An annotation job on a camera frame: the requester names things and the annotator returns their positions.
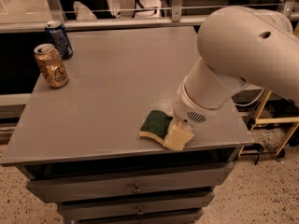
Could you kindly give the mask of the white gripper with vent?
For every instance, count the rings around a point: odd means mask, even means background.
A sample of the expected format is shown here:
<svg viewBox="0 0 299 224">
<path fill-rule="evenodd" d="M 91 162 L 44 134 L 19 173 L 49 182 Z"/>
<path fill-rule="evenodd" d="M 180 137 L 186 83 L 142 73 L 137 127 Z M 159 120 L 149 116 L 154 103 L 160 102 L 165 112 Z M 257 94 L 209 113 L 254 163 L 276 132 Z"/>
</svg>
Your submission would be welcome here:
<svg viewBox="0 0 299 224">
<path fill-rule="evenodd" d="M 182 150 L 193 139 L 192 127 L 207 126 L 217 115 L 218 110 L 210 110 L 196 104 L 181 84 L 175 96 L 173 119 L 164 139 L 164 147 L 171 150 Z"/>
</svg>

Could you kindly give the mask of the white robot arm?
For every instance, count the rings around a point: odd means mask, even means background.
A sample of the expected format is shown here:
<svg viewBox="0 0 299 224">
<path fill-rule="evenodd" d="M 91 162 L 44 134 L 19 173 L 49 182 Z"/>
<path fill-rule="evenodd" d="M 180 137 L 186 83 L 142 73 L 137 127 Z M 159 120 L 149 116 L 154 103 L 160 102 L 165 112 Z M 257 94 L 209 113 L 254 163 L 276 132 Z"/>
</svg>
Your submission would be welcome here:
<svg viewBox="0 0 299 224">
<path fill-rule="evenodd" d="M 221 8 L 200 26 L 197 48 L 199 59 L 178 88 L 164 147 L 182 150 L 198 127 L 250 84 L 299 104 L 299 39 L 283 14 Z"/>
</svg>

